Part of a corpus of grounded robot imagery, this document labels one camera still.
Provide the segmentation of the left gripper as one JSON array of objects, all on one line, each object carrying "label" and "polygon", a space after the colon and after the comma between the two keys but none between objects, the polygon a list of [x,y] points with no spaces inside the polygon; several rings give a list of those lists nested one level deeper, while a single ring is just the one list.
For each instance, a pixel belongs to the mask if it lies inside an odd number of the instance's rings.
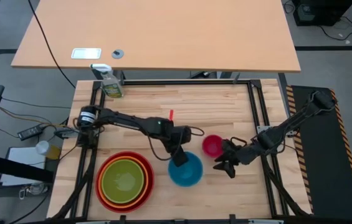
[{"label": "left gripper", "polygon": [[171,154],[171,160],[176,167],[182,166],[189,160],[181,145],[190,142],[190,140],[191,133],[189,131],[172,133],[170,139],[164,140],[166,152]]}]

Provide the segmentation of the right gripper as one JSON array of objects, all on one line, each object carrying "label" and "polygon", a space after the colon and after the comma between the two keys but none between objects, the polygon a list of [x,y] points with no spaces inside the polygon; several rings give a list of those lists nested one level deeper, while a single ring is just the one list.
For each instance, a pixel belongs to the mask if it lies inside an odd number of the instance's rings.
[{"label": "right gripper", "polygon": [[234,139],[223,139],[221,142],[221,158],[215,159],[215,170],[224,170],[230,178],[235,177],[235,167],[238,163],[250,164],[260,154],[255,144],[248,144],[243,139],[237,139],[240,144],[235,144]]}]

